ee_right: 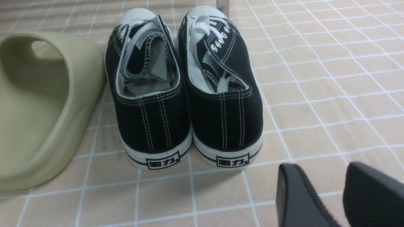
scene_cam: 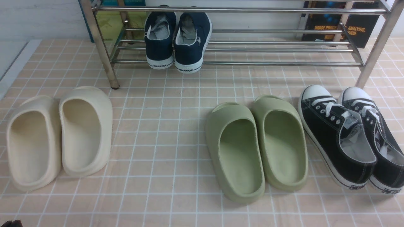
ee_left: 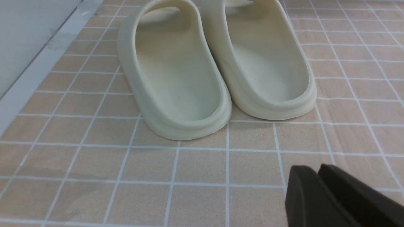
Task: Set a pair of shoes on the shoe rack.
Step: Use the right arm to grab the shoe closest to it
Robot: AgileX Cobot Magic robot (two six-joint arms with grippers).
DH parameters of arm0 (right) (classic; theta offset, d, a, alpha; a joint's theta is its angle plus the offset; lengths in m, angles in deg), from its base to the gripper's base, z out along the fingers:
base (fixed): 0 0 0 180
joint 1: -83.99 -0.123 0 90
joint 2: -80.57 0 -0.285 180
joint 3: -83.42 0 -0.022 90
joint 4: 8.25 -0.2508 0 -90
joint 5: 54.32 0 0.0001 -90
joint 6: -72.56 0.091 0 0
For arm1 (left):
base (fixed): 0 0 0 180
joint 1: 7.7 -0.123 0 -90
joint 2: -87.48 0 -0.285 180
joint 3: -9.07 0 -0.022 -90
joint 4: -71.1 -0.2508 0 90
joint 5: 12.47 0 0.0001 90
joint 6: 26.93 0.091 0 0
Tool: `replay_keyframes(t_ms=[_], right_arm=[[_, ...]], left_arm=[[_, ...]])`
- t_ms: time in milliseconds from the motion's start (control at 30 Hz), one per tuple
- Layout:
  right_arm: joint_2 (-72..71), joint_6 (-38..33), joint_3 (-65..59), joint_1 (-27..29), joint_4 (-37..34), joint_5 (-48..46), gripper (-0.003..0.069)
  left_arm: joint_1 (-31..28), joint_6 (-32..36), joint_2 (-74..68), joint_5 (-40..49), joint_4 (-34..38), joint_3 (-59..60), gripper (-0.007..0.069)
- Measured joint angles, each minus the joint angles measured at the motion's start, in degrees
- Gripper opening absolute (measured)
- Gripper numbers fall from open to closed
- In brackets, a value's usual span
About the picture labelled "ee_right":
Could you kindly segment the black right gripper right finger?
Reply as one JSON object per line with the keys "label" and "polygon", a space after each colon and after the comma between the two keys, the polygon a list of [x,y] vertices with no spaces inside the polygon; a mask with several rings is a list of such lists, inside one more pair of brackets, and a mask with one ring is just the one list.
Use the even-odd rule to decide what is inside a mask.
{"label": "black right gripper right finger", "polygon": [[404,185],[362,162],[348,165],[342,203],[352,227],[402,227]]}

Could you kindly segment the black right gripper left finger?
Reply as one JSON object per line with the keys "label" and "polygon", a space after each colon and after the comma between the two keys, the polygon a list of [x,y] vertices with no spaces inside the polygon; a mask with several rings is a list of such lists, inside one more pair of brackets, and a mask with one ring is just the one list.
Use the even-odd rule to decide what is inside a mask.
{"label": "black right gripper left finger", "polygon": [[277,179],[276,210],[279,227],[340,226],[299,165],[280,164]]}

